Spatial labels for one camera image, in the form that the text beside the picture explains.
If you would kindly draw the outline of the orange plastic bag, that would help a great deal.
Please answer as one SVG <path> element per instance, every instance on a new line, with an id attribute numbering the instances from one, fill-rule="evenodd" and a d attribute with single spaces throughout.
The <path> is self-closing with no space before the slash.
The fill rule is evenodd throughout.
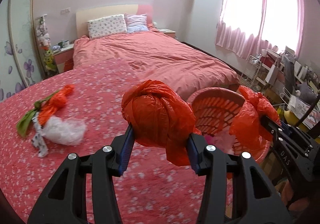
<path id="1" fill-rule="evenodd" d="M 239 86 L 238 90 L 245 98 L 245 102 L 234 117 L 229 133 L 248 149 L 261 149 L 264 141 L 272 141 L 272 134 L 260 123 L 261 117 L 267 116 L 277 125 L 281 125 L 279 115 L 262 93 L 254 92 L 243 85 Z"/>
<path id="2" fill-rule="evenodd" d="M 190 164 L 187 139 L 201 132 L 191 106 L 167 84 L 146 80 L 133 86 L 123 95 L 121 113 L 137 143 L 164 148 L 167 160 L 178 167 Z"/>

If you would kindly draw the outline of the paw print plastic bag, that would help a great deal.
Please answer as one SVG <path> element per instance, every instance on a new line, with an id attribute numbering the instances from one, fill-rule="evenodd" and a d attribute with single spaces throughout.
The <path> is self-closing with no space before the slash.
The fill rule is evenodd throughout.
<path id="1" fill-rule="evenodd" d="M 42 126 L 39 123 L 39 112 L 35 113 L 32 118 L 33 126 L 35 129 L 35 135 L 31 139 L 32 145 L 38 149 L 38 157 L 43 158 L 48 155 L 48 147 L 42 136 Z"/>

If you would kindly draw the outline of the clear plastic bag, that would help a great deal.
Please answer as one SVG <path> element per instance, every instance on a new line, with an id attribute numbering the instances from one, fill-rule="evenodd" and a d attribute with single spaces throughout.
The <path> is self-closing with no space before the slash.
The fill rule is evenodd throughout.
<path id="1" fill-rule="evenodd" d="M 75 146 L 82 142 L 86 130 L 87 125 L 84 120 L 52 116 L 44 125 L 42 136 L 53 143 Z"/>

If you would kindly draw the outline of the green plastic bag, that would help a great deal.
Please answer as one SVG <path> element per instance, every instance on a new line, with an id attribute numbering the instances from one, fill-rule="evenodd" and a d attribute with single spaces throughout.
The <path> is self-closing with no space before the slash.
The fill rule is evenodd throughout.
<path id="1" fill-rule="evenodd" d="M 55 95 L 56 93 L 58 93 L 58 91 L 55 91 L 54 93 L 52 93 L 51 95 L 47 96 L 44 99 L 37 100 L 34 103 L 34 108 L 26 112 L 24 116 L 18 121 L 18 123 L 16 124 L 16 129 L 17 129 L 17 133 L 22 138 L 26 138 L 27 130 L 29 128 L 31 120 L 33 119 L 35 114 L 41 110 L 42 104 L 50 100 L 53 97 L 53 95 Z"/>

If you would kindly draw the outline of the cluttered white desk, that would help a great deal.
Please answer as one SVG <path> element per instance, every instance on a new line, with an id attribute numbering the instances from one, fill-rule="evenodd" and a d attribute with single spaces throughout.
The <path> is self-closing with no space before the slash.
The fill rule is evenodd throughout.
<path id="1" fill-rule="evenodd" d="M 262 75 L 255 78 L 280 118 L 304 131 L 319 126 L 317 74 L 302 66 L 294 50 L 288 47 L 281 53 L 263 49 L 259 62 Z"/>

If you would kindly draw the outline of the orange plastic laundry basket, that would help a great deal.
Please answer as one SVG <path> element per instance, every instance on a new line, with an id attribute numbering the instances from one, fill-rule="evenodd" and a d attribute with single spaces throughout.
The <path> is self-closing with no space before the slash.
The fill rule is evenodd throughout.
<path id="1" fill-rule="evenodd" d="M 249 149 L 238 142 L 229 129 L 234 117 L 241 110 L 245 99 L 242 95 L 221 87 L 208 87 L 196 91 L 188 98 L 196 117 L 196 128 L 202 132 L 208 144 L 217 146 L 231 155 L 249 152 L 260 164 L 270 148 L 270 142 L 263 140 L 262 147 Z"/>

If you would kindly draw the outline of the stuffed toys shelf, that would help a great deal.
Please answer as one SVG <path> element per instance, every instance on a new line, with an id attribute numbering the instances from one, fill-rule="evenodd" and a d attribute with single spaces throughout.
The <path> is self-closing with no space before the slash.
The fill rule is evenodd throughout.
<path id="1" fill-rule="evenodd" d="M 46 77 L 52 77 L 57 74 L 57 67 L 53 57 L 50 35 L 45 18 L 46 14 L 36 18 L 35 33 Z"/>

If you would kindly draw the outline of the sliding wardrobe with flowers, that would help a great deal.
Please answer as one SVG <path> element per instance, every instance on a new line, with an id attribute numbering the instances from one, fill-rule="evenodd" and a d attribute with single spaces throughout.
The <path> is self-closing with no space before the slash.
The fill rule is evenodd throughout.
<path id="1" fill-rule="evenodd" d="M 43 80 L 33 0 L 1 1 L 1 101 Z"/>

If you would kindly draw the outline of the pink left nightstand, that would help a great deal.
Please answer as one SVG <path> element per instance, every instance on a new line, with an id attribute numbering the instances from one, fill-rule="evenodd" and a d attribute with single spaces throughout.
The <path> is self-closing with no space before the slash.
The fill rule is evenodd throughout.
<path id="1" fill-rule="evenodd" d="M 68 40 L 62 40 L 53 46 L 53 57 L 58 73 L 64 73 L 73 69 L 74 44 Z"/>

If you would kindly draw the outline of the pink nightstand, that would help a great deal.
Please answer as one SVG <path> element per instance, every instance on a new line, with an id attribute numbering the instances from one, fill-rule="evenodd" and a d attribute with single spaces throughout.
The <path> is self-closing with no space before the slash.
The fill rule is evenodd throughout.
<path id="1" fill-rule="evenodd" d="M 62 40 L 53 46 L 53 57 L 58 73 L 64 73 L 73 69 L 74 44 L 68 40 Z"/>
<path id="2" fill-rule="evenodd" d="M 176 38 L 176 32 L 173 30 L 167 28 L 159 28 L 158 31 L 174 39 Z"/>

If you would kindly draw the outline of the pink window curtain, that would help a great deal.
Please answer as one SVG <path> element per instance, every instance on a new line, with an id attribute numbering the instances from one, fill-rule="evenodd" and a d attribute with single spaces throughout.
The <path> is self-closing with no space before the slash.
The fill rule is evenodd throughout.
<path id="1" fill-rule="evenodd" d="M 286 47 L 299 55 L 305 0 L 223 0 L 215 43 L 247 59 Z"/>

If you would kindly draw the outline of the salmon pink duvet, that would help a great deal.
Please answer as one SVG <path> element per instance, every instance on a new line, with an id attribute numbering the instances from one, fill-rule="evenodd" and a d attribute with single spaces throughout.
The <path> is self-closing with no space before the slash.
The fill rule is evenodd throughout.
<path id="1" fill-rule="evenodd" d="M 223 61 L 185 45 L 159 32 L 122 33 L 89 39 L 84 35 L 74 42 L 74 67 L 120 58 L 128 63 L 141 81 L 160 80 L 183 100 L 207 87 L 235 91 L 239 76 Z"/>

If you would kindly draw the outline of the pink right nightstand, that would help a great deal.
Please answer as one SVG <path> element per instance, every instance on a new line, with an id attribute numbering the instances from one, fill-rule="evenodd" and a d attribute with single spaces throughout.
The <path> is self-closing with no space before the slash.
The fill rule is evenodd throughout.
<path id="1" fill-rule="evenodd" d="M 167 28 L 159 28 L 158 31 L 174 39 L 176 38 L 176 32 L 173 30 Z"/>

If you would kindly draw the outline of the white floral pillow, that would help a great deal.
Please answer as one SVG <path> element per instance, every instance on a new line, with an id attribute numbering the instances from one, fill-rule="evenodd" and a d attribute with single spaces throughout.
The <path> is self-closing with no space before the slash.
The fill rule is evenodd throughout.
<path id="1" fill-rule="evenodd" d="M 91 40 L 114 34 L 127 33 L 125 16 L 123 14 L 89 20 L 87 27 Z"/>

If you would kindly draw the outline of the purple striped pillow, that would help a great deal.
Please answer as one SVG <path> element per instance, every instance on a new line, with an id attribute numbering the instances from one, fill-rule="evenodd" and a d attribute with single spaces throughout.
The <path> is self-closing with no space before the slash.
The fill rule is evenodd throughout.
<path id="1" fill-rule="evenodd" d="M 147 14 L 130 15 L 125 14 L 125 21 L 128 33 L 148 31 Z"/>

